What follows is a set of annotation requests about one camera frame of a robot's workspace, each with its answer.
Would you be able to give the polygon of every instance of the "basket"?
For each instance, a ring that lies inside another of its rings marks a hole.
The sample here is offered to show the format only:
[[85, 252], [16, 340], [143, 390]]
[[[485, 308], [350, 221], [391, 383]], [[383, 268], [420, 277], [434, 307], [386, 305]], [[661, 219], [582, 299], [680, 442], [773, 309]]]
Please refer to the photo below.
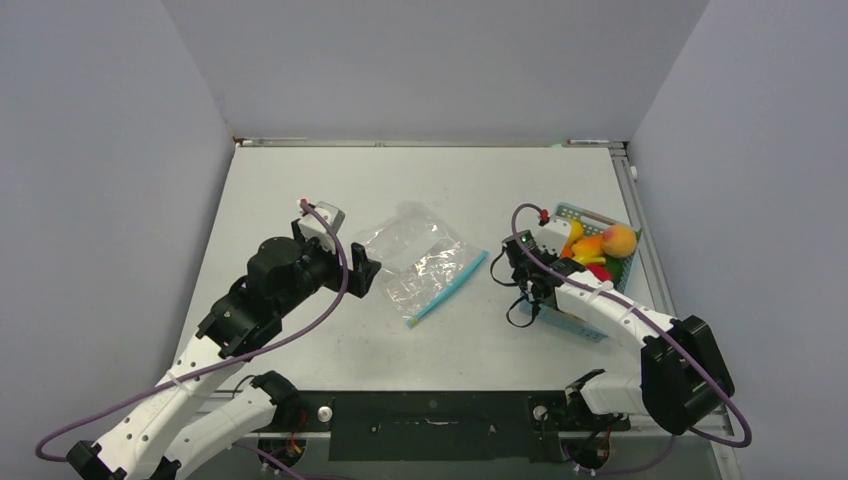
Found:
[[[604, 230], [612, 225], [627, 225], [623, 222], [617, 222], [609, 217], [605, 217], [601, 214], [590, 212], [589, 210], [576, 207], [571, 205], [570, 203], [558, 203], [556, 211], [554, 212], [555, 217], [559, 217], [562, 219], [574, 219], [580, 222], [583, 225], [583, 231], [585, 236], [599, 235]], [[642, 231], [639, 230], [636, 232], [637, 241], [640, 239]], [[618, 283], [614, 285], [615, 289], [621, 293], [624, 293], [624, 288], [627, 286], [627, 279], [630, 277], [630, 268], [633, 266], [633, 259], [635, 257], [635, 253], [625, 258], [621, 262], [621, 278]], [[569, 315], [567, 313], [560, 312], [559, 310], [549, 308], [545, 305], [542, 305], [542, 310], [539, 312], [539, 315], [536, 317], [537, 320], [541, 322], [545, 322], [556, 327], [567, 330], [575, 335], [579, 335], [587, 340], [592, 342], [600, 342], [601, 340], [607, 338], [607, 335], [601, 330], [589, 325], [585, 321]], [[529, 302], [521, 302], [519, 307], [519, 311], [530, 316], [531, 306]]]

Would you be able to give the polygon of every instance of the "screw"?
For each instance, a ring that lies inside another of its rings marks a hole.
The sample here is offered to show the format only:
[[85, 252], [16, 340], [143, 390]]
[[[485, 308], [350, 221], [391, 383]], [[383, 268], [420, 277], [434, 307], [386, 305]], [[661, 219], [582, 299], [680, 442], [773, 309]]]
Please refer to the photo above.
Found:
[[318, 409], [318, 420], [322, 423], [327, 423], [333, 418], [333, 409], [328, 406], [323, 406]]
[[536, 420], [542, 420], [548, 414], [548, 407], [544, 405], [538, 405], [533, 409], [533, 418]]

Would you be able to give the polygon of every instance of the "gray wall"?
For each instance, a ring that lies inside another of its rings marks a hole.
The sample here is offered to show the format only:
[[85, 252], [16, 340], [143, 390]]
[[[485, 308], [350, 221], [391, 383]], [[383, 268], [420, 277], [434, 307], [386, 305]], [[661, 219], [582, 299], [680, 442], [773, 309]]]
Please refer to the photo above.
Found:
[[679, 314], [714, 327], [746, 479], [848, 477], [848, 3], [713, 0], [631, 145]]
[[49, 3], [0, 1], [4, 480], [74, 478], [36, 441], [159, 378], [232, 154], [158, 0]]
[[248, 137], [629, 140], [707, 0], [164, 0]]

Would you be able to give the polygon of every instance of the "white tabletop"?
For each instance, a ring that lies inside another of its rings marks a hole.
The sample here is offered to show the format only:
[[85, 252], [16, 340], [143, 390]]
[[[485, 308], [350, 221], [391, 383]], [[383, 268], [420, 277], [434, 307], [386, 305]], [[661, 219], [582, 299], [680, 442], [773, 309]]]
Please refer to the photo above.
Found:
[[[517, 329], [504, 312], [517, 291], [496, 285], [489, 261], [522, 202], [553, 210], [565, 201], [627, 221], [609, 151], [603, 148], [240, 148], [227, 176], [179, 351], [211, 305], [243, 275], [259, 244], [290, 235], [299, 198], [345, 211], [340, 237], [389, 218], [398, 203], [425, 203], [489, 259], [447, 302], [413, 329], [378, 288], [348, 295], [305, 337], [258, 357], [244, 375], [274, 369], [302, 390], [553, 390], [595, 368], [638, 370], [609, 340], [592, 343], [541, 322]], [[527, 213], [519, 228], [530, 228]], [[508, 278], [506, 262], [496, 273]], [[628, 295], [653, 307], [641, 262]], [[290, 335], [311, 322], [335, 293], [323, 289], [283, 319]]]

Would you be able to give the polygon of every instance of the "clear ziplock bag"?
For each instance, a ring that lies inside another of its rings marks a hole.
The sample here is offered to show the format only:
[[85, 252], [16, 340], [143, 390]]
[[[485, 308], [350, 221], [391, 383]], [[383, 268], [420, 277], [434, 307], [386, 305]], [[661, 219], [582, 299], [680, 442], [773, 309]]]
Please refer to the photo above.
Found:
[[424, 204], [404, 202], [357, 235], [383, 269], [375, 279], [410, 327], [451, 296], [488, 252], [464, 241]]

